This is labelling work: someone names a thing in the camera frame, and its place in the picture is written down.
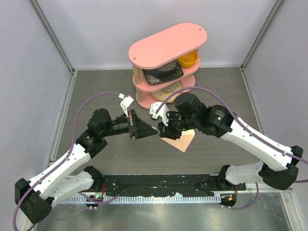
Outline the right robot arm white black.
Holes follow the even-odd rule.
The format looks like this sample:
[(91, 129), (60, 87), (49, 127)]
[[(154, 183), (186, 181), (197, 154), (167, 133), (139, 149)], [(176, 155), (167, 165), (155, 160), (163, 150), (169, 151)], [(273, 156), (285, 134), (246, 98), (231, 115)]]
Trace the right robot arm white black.
[(253, 164), (224, 165), (217, 178), (223, 190), (247, 182), (263, 182), (268, 186), (286, 190), (297, 180), (296, 167), (303, 150), (299, 146), (279, 144), (247, 125), (222, 105), (207, 107), (194, 94), (185, 92), (173, 102), (175, 111), (168, 110), (162, 102), (151, 105), (152, 119), (161, 119), (159, 136), (172, 140), (180, 139), (187, 130), (234, 143), (256, 156)]

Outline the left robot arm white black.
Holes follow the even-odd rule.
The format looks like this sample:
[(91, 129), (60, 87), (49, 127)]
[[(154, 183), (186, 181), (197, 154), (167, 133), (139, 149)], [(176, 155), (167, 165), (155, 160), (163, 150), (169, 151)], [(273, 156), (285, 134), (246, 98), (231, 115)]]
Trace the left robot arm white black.
[(15, 183), (16, 210), (21, 210), (32, 224), (43, 221), (65, 198), (80, 191), (97, 192), (102, 188), (103, 175), (92, 166), (70, 180), (66, 177), (107, 145), (105, 137), (128, 134), (136, 140), (157, 134), (157, 130), (141, 120), (135, 110), (111, 119), (106, 109), (97, 109), (87, 127), (54, 164), (30, 180), (21, 178)]

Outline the pink envelope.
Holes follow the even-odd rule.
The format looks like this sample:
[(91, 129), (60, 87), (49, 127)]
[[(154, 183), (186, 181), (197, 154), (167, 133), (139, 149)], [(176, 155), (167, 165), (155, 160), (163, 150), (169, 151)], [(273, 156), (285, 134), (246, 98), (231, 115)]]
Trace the pink envelope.
[(192, 142), (192, 140), (194, 139), (194, 136), (195, 136), (195, 131), (191, 129), (183, 131), (179, 139), (176, 140), (168, 138), (161, 138), (161, 139), (184, 153), (187, 150), (190, 143)]

